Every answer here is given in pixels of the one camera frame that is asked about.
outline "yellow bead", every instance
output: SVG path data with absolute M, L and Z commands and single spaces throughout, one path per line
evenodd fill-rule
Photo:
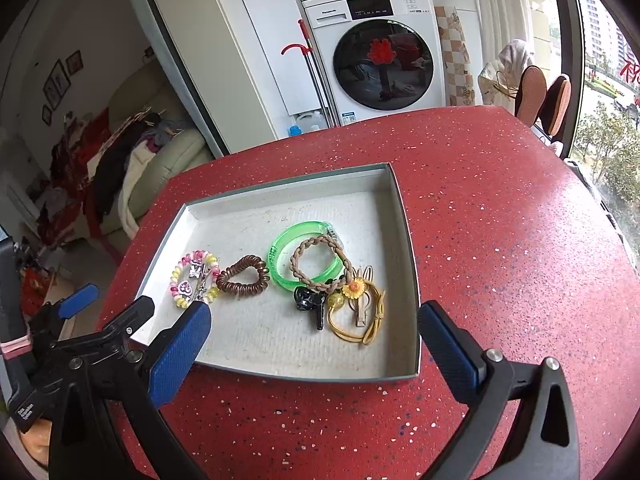
M 329 294 L 329 297 L 326 299 L 326 304 L 329 308 L 342 308 L 344 305 L 344 296 L 340 294 L 340 292 Z

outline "red speckled countertop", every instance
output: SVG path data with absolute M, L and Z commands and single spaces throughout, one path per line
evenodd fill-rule
M 562 363 L 583 480 L 602 468 L 638 409 L 640 286 L 611 225 L 553 153 L 501 108 L 439 108 L 280 140 L 171 179 L 107 294 L 125 308 L 184 202 L 285 177 L 391 162 L 423 301 L 436 299 L 483 348 Z M 422 348 L 399 383 L 264 380 L 194 366 L 162 414 L 212 480 L 416 478 L 462 420 Z M 505 417 L 476 475 L 504 441 Z M 130 428 L 136 465 L 150 465 Z

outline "white curtain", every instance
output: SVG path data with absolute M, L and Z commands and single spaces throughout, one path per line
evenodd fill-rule
M 512 40 L 524 40 L 533 52 L 529 0 L 478 0 L 484 63 L 498 58 Z

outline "white tray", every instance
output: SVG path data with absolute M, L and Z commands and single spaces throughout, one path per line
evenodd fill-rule
M 246 254 L 266 259 L 273 240 L 298 222 L 330 222 L 355 267 L 372 265 L 374 282 L 386 290 L 386 313 L 370 346 L 339 339 L 325 322 L 316 330 L 311 312 L 299 312 L 292 292 L 270 282 L 252 298 L 221 293 L 211 304 L 212 327 L 196 362 L 249 374 L 306 381 L 377 381 L 415 377 L 420 369 L 416 312 L 420 305 L 414 253 L 396 179 L 388 164 L 361 166 L 280 180 L 185 204 L 164 236 L 138 296 L 156 311 L 133 336 L 148 345 L 183 312 L 168 291 L 176 262 L 208 250 L 226 268 Z M 281 275 L 296 240 L 279 261 Z M 301 268 L 315 276 L 332 260 L 327 247 L 312 247 Z M 237 281 L 255 280 L 251 269 Z M 345 305 L 335 320 L 356 328 Z

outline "picture frame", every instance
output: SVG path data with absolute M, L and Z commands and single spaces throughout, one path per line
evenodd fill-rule
M 42 121 L 47 126 L 51 126 L 52 115 L 53 115 L 53 112 L 51 111 L 51 108 L 49 108 L 47 105 L 42 105 Z
M 49 78 L 53 81 L 60 98 L 62 99 L 71 86 L 71 80 L 66 75 L 65 69 L 62 66 L 62 61 L 57 60 L 53 66 L 53 70 L 49 74 Z
M 44 95 L 47 98 L 51 109 L 55 110 L 56 108 L 58 108 L 60 101 L 62 101 L 62 96 L 60 95 L 60 92 L 58 92 L 58 87 L 53 82 L 52 78 L 49 77 L 45 81 L 42 91 L 44 92 Z
M 84 68 L 82 63 L 82 54 L 76 50 L 71 56 L 66 58 L 66 71 L 72 76 Z

